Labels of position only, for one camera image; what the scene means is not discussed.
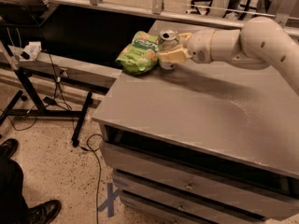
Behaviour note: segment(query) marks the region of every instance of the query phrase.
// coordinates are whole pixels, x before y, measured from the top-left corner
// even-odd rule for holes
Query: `drawer knob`
[[[185,211],[184,207],[183,207],[183,203],[180,203],[180,205],[178,206],[177,210],[183,212]]]
[[[186,190],[194,190],[194,187],[193,187],[192,183],[189,182],[189,184],[185,186],[185,189]]]

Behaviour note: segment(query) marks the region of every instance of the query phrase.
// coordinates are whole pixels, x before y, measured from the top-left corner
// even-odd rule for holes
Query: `black bag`
[[[36,24],[47,9],[43,0],[0,0],[0,16],[13,24]]]

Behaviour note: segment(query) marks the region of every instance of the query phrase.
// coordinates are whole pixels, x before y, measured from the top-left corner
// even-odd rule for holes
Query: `terrazzo floor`
[[[52,97],[54,87],[52,82],[32,78],[41,98]],[[5,109],[16,91],[21,87],[14,74],[0,69],[0,109]],[[73,110],[80,110],[86,91],[64,87],[64,98]],[[79,141],[82,147],[87,147],[87,139],[100,133],[97,123],[91,116],[94,109],[104,98],[94,95],[93,106],[89,108],[86,120],[80,132]],[[19,101],[16,107],[32,108],[31,101]],[[99,164],[92,152],[86,152],[79,147],[74,148],[71,143],[73,122],[61,119],[37,119],[29,129],[34,119],[9,119],[0,126],[3,137],[0,143],[8,138],[16,138],[20,147],[13,156],[23,169],[23,196],[30,207],[58,199],[62,202],[62,211],[52,222],[53,224],[169,224],[159,218],[141,213],[124,206],[119,197],[115,200],[108,198],[107,186],[112,184],[111,168],[105,165],[100,150],[96,151],[101,163],[101,181],[96,202],[97,183],[99,178]],[[97,149],[101,142],[100,136],[90,139],[90,145]],[[113,205],[107,208],[107,200]],[[285,221],[267,220],[266,224],[295,224],[299,223],[299,215]]]

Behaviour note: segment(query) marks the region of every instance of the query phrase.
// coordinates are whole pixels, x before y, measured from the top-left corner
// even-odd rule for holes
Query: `black shoe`
[[[0,156],[10,158],[18,149],[18,140],[9,138],[0,145]]]
[[[59,214],[62,208],[58,200],[48,201],[46,203],[30,208],[21,223],[26,224],[49,224]]]

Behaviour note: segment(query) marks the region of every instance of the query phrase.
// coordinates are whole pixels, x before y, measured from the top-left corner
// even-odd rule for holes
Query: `green plastic bag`
[[[158,37],[137,32],[131,44],[119,55],[116,64],[128,74],[140,75],[158,63]]]

